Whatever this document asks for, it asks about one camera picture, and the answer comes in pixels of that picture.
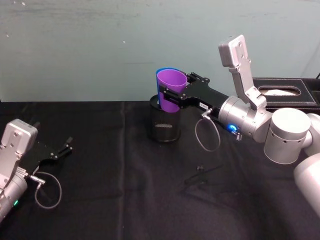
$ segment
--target black tablecloth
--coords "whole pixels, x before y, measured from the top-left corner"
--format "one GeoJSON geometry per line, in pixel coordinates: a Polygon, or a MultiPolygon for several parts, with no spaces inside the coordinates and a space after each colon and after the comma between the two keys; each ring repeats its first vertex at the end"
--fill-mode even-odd
{"type": "MultiPolygon", "coordinates": [[[[147,137],[148,102],[1,103],[0,132],[20,118],[41,123],[38,141],[73,153],[52,173],[62,201],[40,208],[30,184],[0,225],[4,240],[264,240],[320,239],[320,220],[293,179],[292,165],[264,156],[263,144],[237,142],[219,128],[221,146],[205,152],[194,127],[197,109],[182,113],[179,141],[147,137]],[[200,177],[185,180],[214,169],[200,177]]],[[[211,147],[213,131],[200,131],[211,147]]]]}

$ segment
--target black mesh cup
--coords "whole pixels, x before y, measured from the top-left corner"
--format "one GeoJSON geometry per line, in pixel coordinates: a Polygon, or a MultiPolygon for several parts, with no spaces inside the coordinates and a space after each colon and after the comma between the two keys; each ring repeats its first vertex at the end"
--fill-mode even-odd
{"type": "Polygon", "coordinates": [[[165,112],[158,104],[158,95],[150,99],[149,136],[157,142],[173,142],[180,137],[180,113],[165,112]]]}

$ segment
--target white label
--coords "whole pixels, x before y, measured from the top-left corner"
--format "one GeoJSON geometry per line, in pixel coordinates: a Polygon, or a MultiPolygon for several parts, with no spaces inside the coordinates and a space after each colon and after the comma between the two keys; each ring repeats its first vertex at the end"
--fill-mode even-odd
{"type": "Polygon", "coordinates": [[[208,110],[208,109],[209,109],[209,107],[208,107],[207,105],[203,104],[202,102],[199,103],[199,106],[200,106],[201,108],[205,109],[205,110],[208,110]]]}

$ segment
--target wall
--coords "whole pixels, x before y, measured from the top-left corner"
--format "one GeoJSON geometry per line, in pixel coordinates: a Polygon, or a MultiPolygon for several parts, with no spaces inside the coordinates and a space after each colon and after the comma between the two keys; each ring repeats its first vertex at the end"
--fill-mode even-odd
{"type": "Polygon", "coordinates": [[[255,77],[320,72],[320,0],[1,0],[2,101],[147,100],[172,66],[234,94],[218,44],[244,34],[255,77]]]}

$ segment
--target plastic cup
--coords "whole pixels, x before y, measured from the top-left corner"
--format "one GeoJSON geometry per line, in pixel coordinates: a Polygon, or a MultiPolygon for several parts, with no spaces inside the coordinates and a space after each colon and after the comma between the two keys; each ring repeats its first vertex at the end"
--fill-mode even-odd
{"type": "MultiPolygon", "coordinates": [[[[187,76],[183,74],[181,71],[174,68],[162,68],[156,73],[156,80],[158,85],[159,92],[159,84],[163,84],[168,89],[173,90],[177,93],[181,93],[181,91],[187,85],[187,76]]],[[[163,111],[167,113],[176,113],[179,111],[179,106],[164,99],[164,94],[159,92],[159,104],[163,111]]]]}

